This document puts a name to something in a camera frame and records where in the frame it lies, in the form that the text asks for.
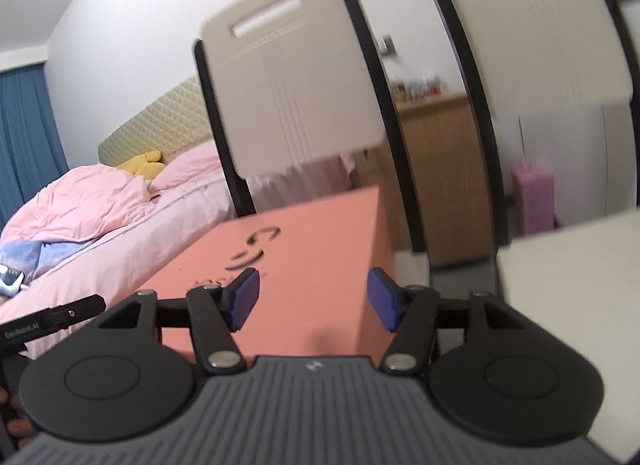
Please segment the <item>pink duvet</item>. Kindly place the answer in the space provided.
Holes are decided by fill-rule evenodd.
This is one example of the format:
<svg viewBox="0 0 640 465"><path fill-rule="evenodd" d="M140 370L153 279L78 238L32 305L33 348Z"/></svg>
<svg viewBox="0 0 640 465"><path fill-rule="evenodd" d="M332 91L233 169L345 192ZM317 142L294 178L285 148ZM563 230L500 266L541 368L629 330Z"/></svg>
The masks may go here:
<svg viewBox="0 0 640 465"><path fill-rule="evenodd" d="M102 164L79 166L41 189L6 223L3 244L86 242L153 211L146 181Z"/></svg>

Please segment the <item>blue curtain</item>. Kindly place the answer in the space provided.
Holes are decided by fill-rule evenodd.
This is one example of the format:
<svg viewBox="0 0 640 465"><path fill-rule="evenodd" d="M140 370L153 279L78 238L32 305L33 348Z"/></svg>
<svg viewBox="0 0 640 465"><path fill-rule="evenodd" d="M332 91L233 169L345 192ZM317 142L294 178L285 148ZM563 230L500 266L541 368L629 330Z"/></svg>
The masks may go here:
<svg viewBox="0 0 640 465"><path fill-rule="evenodd" d="M68 170L41 64L6 71L0 86L1 222Z"/></svg>

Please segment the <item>pink box on floor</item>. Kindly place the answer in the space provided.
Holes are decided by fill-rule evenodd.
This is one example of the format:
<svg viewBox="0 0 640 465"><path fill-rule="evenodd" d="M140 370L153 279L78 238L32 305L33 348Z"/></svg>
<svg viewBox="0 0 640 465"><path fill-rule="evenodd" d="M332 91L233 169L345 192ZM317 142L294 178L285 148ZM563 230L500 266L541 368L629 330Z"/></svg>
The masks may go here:
<svg viewBox="0 0 640 465"><path fill-rule="evenodd" d="M521 235L554 228L554 180L547 165L521 164L511 172L516 224Z"/></svg>

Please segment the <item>pink bed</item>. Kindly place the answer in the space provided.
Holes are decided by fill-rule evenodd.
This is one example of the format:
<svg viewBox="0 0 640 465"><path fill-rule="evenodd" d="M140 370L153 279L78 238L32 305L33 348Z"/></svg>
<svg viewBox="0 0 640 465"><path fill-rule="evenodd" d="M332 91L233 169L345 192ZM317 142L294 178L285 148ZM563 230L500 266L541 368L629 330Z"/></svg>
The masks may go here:
<svg viewBox="0 0 640 465"><path fill-rule="evenodd" d="M248 181L256 210L313 201L352 188L342 158L291 167ZM92 294L108 307L142 284L210 229L235 217L224 173L205 170L160 192L151 214L108 233L49 270L15 297L1 302L3 323Z"/></svg>

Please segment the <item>wooden nightstand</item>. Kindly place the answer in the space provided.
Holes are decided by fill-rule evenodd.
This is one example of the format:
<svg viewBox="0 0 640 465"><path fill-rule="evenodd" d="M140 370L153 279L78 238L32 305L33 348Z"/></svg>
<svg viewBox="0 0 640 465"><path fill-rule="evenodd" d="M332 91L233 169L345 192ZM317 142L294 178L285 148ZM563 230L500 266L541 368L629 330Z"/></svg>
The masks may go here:
<svg viewBox="0 0 640 465"><path fill-rule="evenodd" d="M463 92L395 103L420 205L428 259L446 267L489 257L494 233L480 138Z"/></svg>

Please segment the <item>beige chair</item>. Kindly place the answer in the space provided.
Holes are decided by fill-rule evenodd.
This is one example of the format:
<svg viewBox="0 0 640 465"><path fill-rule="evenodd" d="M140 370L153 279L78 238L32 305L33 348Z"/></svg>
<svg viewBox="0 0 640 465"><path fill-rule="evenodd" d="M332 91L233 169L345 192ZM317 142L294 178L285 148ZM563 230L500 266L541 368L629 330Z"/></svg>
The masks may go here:
<svg viewBox="0 0 640 465"><path fill-rule="evenodd" d="M237 0L193 53L224 177L240 216L250 177L390 147L413 253L420 204L383 63L360 0Z"/></svg>
<svg viewBox="0 0 640 465"><path fill-rule="evenodd" d="M498 245L516 171L553 181L553 222L639 203L639 60L618 0L434 0L482 143Z"/></svg>

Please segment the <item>small items on nightstand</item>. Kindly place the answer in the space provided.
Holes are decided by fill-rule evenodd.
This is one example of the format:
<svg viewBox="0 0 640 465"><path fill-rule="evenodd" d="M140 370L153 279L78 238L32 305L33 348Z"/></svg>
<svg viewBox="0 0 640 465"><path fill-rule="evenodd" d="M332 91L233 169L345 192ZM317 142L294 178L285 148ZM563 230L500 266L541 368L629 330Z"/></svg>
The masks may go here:
<svg viewBox="0 0 640 465"><path fill-rule="evenodd" d="M442 93L442 80L437 74L430 74L414 80L393 77L390 90L396 101L419 100Z"/></svg>

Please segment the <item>pink pillow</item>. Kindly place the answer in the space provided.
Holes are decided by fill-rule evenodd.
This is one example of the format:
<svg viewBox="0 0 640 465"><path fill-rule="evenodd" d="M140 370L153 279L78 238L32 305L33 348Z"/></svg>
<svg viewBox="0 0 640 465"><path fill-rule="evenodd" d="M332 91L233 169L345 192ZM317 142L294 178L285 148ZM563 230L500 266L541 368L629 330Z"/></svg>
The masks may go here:
<svg viewBox="0 0 640 465"><path fill-rule="evenodd" d="M152 196L157 196L196 178L220 172L221 162L216 144L213 140L207 140L168 163L151 181L149 191Z"/></svg>

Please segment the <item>orange box lid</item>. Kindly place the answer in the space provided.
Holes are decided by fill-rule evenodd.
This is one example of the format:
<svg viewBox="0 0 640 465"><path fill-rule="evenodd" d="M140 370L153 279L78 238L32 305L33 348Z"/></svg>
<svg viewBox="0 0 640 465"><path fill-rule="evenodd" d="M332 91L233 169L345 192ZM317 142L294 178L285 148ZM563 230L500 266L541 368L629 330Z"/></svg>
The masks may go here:
<svg viewBox="0 0 640 465"><path fill-rule="evenodd" d="M260 274L250 318L234 335L258 355L367 355L378 362L392 335L367 297L368 272L394 271L378 188L348 191L250 217L207 232L144 283L161 299L204 284Z"/></svg>

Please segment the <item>beige quilted headboard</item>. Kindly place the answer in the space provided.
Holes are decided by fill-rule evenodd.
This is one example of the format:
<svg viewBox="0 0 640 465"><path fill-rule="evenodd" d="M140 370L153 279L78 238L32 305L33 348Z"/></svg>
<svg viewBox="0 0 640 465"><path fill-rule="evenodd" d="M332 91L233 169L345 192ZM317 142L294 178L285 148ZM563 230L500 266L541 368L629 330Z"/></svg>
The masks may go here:
<svg viewBox="0 0 640 465"><path fill-rule="evenodd" d="M117 166L158 151L165 164L212 140L202 87L192 76L120 125L98 147L100 163Z"/></svg>

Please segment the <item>right beige chair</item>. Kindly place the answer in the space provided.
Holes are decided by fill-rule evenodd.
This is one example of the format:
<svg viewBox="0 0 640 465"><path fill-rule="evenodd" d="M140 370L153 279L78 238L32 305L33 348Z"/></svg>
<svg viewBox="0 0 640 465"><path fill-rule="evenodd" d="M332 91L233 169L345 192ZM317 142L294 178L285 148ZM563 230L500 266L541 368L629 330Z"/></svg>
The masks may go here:
<svg viewBox="0 0 640 465"><path fill-rule="evenodd" d="M553 222L639 203L639 60L618 0L434 0L482 143L498 245L516 171L553 181Z"/></svg>

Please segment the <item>left beige chair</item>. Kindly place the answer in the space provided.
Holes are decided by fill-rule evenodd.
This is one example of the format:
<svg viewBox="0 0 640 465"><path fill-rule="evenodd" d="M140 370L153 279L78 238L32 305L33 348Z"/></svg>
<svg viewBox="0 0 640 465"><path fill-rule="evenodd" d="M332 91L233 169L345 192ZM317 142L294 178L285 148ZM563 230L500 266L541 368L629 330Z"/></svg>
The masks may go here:
<svg viewBox="0 0 640 465"><path fill-rule="evenodd" d="M420 204L383 63L360 0L237 0L193 53L224 177L240 216L250 177L390 147L413 253Z"/></svg>

